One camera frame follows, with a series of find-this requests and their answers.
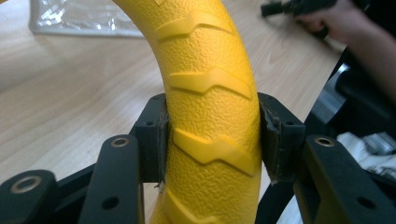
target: bolt hole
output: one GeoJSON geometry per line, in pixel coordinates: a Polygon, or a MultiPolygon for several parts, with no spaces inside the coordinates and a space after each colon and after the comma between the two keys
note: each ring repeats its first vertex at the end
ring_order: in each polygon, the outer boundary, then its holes
{"type": "Polygon", "coordinates": [[[41,177],[38,175],[26,176],[11,186],[10,191],[14,194],[21,194],[35,189],[41,183],[41,177]]]}
{"type": "Polygon", "coordinates": [[[102,207],[106,210],[113,209],[119,205],[120,200],[117,197],[111,197],[102,202],[102,207]]]}
{"type": "Polygon", "coordinates": [[[375,209],[376,208],[375,204],[372,201],[370,201],[370,200],[368,200],[366,198],[363,198],[363,197],[359,197],[358,198],[358,203],[360,205],[362,205],[363,207],[366,207],[368,209],[375,209]]]}
{"type": "Polygon", "coordinates": [[[111,142],[113,147],[124,147],[129,144],[128,138],[117,138],[111,142]]]}
{"type": "Polygon", "coordinates": [[[147,126],[152,126],[154,123],[151,122],[151,121],[148,121],[148,122],[144,122],[143,124],[144,124],[144,125],[147,125],[147,126]]]}
{"type": "Polygon", "coordinates": [[[333,147],[334,146],[334,142],[332,140],[323,138],[323,137],[315,138],[315,142],[323,147],[333,147]]]}

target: metal grommet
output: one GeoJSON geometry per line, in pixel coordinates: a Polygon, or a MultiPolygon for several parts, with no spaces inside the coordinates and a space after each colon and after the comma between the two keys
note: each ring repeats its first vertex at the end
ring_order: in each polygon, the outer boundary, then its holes
{"type": "Polygon", "coordinates": [[[315,142],[323,147],[334,147],[334,142],[328,138],[317,137],[315,138],[315,142]]]}
{"type": "Polygon", "coordinates": [[[128,138],[116,138],[111,142],[111,146],[113,147],[125,147],[129,144],[128,138]]]}
{"type": "Polygon", "coordinates": [[[11,187],[11,193],[14,194],[21,194],[27,191],[30,191],[37,187],[41,183],[41,176],[39,175],[29,175],[26,176],[12,185],[11,187]]]}

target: person's arm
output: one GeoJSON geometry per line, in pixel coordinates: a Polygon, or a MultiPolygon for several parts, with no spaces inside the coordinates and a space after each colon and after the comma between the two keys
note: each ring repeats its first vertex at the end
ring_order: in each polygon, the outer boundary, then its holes
{"type": "Polygon", "coordinates": [[[393,36],[370,21],[349,0],[338,0],[334,7],[299,16],[297,20],[312,32],[326,25],[329,37],[347,44],[349,51],[396,104],[396,41],[393,36]]]}

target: textured rubber surface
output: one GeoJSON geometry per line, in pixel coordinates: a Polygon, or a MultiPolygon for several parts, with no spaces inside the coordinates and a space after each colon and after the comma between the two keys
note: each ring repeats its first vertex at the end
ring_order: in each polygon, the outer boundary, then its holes
{"type": "Polygon", "coordinates": [[[151,223],[254,223],[259,102],[248,56],[223,4],[115,3],[154,51],[171,117],[166,184],[151,223]]]}

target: table surface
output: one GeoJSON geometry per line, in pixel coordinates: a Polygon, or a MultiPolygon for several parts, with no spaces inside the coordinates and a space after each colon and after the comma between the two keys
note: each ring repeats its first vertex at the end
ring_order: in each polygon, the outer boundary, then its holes
{"type": "MultiPolygon", "coordinates": [[[[223,3],[258,91],[305,120],[339,53],[291,16],[261,18],[262,1],[223,3]]],[[[148,99],[163,92],[144,38],[33,35],[29,10],[28,0],[0,5],[0,183],[33,169],[62,179],[95,163],[102,143],[128,133],[148,99]]],[[[157,197],[153,186],[145,184],[146,218],[157,197]]]]}

